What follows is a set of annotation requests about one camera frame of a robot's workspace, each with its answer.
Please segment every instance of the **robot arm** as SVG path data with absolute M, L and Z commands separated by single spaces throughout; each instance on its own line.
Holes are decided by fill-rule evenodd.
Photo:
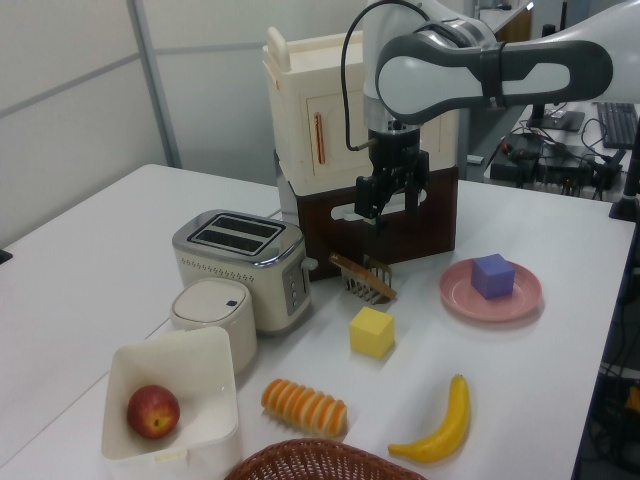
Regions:
M 640 0 L 558 34 L 513 44 L 496 42 L 482 22 L 435 0 L 423 0 L 426 22 L 402 3 L 370 1 L 364 18 L 365 122 L 374 170 L 356 184 L 356 213 L 363 217 L 378 219 L 388 198 L 403 190 L 411 211 L 415 191 L 428 177 L 419 126 L 442 113 L 640 98 L 634 41 Z

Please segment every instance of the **white partition panel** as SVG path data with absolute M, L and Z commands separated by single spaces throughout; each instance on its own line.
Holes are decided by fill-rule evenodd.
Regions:
M 166 164 L 139 60 L 0 119 L 0 247 L 148 163 Z
M 365 0 L 138 0 L 154 49 L 265 43 L 275 26 L 288 39 L 345 32 Z
M 0 113 L 138 54 L 126 0 L 0 2 Z
M 267 28 L 287 40 L 345 32 L 365 0 L 136 0 L 183 168 L 275 184 L 262 70 Z

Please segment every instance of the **apple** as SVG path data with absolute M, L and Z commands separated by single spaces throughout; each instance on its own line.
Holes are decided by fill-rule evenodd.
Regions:
M 173 431 L 180 419 L 176 396 L 160 385 L 146 385 L 131 395 L 127 422 L 144 438 L 162 438 Z

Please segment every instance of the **pink plate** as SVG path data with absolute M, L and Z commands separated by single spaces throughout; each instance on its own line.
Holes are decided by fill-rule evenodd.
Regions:
M 527 315 L 542 299 L 540 281 L 526 268 L 509 263 L 516 270 L 511 296 L 486 300 L 471 285 L 473 259 L 468 259 L 451 265 L 440 277 L 442 300 L 458 313 L 487 322 L 504 322 Z

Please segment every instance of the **yellow cube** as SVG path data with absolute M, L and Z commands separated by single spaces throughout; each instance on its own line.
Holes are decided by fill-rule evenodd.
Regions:
M 393 315 L 363 307 L 349 324 L 351 350 L 382 358 L 395 342 Z

